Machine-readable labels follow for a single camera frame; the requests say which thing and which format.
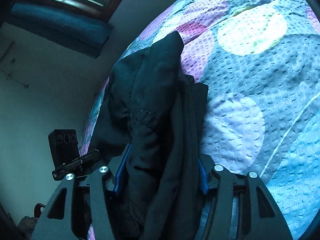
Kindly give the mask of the right blue curtain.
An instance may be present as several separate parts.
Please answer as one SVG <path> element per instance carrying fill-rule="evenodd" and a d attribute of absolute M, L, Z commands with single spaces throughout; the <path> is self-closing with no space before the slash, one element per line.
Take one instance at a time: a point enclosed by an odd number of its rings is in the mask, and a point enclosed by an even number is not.
<path fill-rule="evenodd" d="M 5 21 L 95 59 L 100 56 L 112 31 L 104 21 L 32 3 L 16 3 Z"/>

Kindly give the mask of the black zip jacket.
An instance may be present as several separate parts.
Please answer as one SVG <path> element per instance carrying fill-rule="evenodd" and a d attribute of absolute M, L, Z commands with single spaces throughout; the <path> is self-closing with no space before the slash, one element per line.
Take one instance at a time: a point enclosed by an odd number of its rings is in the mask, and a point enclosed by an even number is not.
<path fill-rule="evenodd" d="M 123 194 L 108 206 L 116 239 L 194 239 L 199 228 L 208 87 L 182 72 L 183 48 L 173 32 L 110 72 L 89 147 L 110 160 L 131 145 Z"/>

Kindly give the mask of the colourful dotted bedspread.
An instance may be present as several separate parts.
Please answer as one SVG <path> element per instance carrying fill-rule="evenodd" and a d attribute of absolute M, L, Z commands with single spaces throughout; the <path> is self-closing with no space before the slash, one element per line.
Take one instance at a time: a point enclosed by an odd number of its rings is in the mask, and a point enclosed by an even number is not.
<path fill-rule="evenodd" d="M 208 87 L 199 157 L 235 174 L 257 173 L 292 239 L 319 239 L 319 21 L 312 0 L 178 0 L 121 59 L 173 31 L 183 38 L 183 71 Z M 201 193 L 194 239 L 210 207 Z"/>

